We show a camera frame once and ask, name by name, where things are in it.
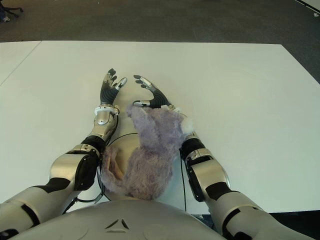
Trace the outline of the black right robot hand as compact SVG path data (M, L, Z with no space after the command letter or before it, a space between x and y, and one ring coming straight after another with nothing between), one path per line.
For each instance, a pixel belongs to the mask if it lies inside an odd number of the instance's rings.
M153 99L151 100L136 100L132 103L135 107L148 107L152 109L161 108L162 106L170 106L171 103L167 97L156 87L151 81L140 75L134 75L135 82L140 84L140 87L147 89L152 93Z

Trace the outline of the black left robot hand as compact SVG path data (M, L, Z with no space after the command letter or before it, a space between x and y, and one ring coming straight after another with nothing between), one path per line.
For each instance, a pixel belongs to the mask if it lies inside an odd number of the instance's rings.
M126 77L117 79L116 73L116 70L111 68L104 76L100 89L101 104L113 105L120 89L128 81Z

